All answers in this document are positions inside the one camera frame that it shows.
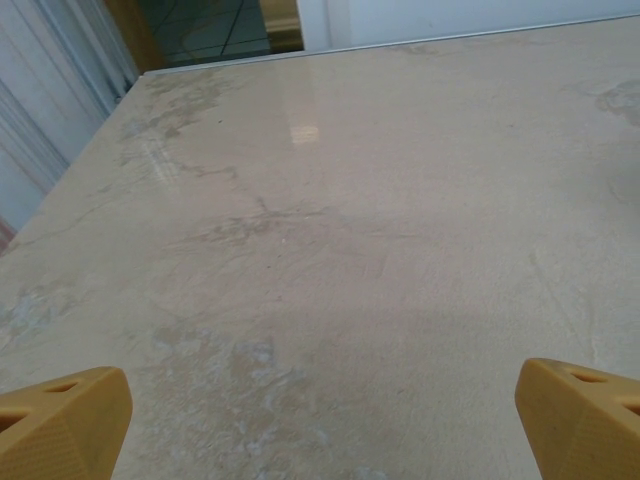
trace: beige marble surface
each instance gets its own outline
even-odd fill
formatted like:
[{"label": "beige marble surface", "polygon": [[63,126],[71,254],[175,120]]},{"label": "beige marble surface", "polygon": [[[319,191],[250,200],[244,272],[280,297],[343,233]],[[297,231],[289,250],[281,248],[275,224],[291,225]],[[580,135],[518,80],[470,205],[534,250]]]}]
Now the beige marble surface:
[{"label": "beige marble surface", "polygon": [[538,478],[526,357],[640,377],[638,44],[140,79],[0,259],[0,387],[123,367],[118,480]]}]

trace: marble veining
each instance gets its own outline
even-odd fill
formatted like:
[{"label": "marble veining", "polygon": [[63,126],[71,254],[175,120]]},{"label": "marble veining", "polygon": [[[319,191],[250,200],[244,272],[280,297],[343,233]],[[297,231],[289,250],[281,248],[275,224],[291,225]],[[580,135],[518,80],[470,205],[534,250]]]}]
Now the marble veining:
[{"label": "marble veining", "polygon": [[640,377],[640,20],[142,77],[0,257],[0,389],[125,369],[117,480],[539,478]]}]

